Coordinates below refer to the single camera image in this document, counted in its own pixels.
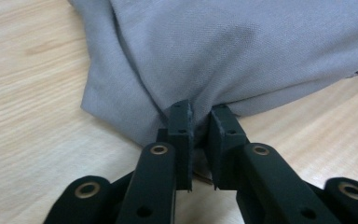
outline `wood grain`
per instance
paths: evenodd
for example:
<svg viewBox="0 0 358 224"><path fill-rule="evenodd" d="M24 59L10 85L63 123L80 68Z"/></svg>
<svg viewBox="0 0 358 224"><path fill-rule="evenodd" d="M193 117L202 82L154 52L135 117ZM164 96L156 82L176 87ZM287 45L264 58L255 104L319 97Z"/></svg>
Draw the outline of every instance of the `wood grain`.
<svg viewBox="0 0 358 224"><path fill-rule="evenodd" d="M66 1L0 1L0 223L41 223L73 180L111 181L140 148L80 108L89 67L81 19ZM358 180L358 77L241 119L302 178ZM176 223L242 223L232 191L178 192Z"/></svg>

